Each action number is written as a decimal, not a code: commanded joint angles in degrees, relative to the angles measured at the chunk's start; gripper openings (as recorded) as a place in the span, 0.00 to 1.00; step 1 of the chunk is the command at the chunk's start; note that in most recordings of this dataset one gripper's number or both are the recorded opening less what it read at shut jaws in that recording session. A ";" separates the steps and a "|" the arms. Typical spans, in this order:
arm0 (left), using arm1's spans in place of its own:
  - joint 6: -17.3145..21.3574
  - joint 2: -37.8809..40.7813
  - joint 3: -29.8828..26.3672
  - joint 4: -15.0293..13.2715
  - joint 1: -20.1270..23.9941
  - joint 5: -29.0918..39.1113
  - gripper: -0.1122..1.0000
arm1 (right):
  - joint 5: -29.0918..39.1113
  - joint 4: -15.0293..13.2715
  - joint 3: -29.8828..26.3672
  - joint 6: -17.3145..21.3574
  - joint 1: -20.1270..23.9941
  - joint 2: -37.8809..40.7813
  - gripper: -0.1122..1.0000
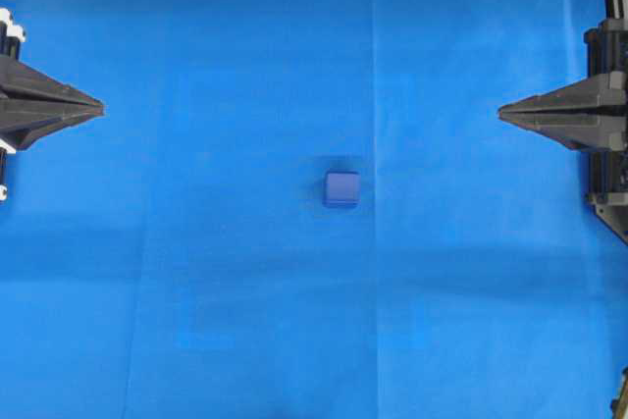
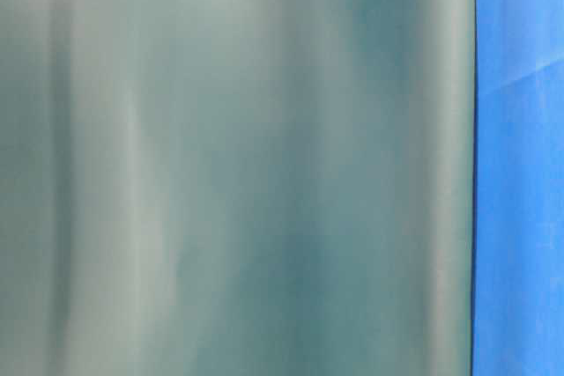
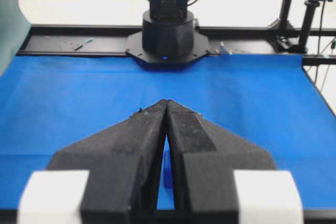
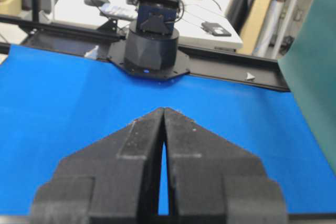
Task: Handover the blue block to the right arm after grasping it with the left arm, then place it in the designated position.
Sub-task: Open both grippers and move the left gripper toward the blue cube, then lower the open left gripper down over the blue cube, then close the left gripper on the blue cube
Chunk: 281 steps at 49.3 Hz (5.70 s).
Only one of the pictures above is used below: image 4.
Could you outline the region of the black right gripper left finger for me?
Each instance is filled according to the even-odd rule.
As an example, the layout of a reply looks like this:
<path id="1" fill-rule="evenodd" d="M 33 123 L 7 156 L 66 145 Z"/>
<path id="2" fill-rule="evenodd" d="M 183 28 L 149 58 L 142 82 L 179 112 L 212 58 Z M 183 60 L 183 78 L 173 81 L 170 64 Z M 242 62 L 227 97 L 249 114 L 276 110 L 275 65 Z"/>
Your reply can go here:
<path id="1" fill-rule="evenodd" d="M 164 109 L 60 160 L 31 223 L 149 223 L 159 203 Z"/>

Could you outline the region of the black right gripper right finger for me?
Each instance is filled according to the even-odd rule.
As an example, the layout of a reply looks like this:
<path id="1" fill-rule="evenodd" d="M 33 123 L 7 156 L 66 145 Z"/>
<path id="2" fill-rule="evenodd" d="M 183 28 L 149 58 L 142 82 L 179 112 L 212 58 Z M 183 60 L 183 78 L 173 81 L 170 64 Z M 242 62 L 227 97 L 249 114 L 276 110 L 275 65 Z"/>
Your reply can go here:
<path id="1" fill-rule="evenodd" d="M 177 223 L 286 223 L 279 185 L 261 159 L 166 108 L 170 215 Z"/>

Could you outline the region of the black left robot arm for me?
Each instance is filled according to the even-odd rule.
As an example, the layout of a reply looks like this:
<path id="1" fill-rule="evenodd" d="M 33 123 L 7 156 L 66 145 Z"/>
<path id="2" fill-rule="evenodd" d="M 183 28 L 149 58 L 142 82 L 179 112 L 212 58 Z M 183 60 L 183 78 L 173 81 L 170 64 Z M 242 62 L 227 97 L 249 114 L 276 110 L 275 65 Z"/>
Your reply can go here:
<path id="1" fill-rule="evenodd" d="M 181 0 L 137 0 L 138 15 L 125 40 L 111 44 L 107 60 L 132 76 L 168 80 L 190 72 L 190 58 L 179 51 L 174 27 Z"/>

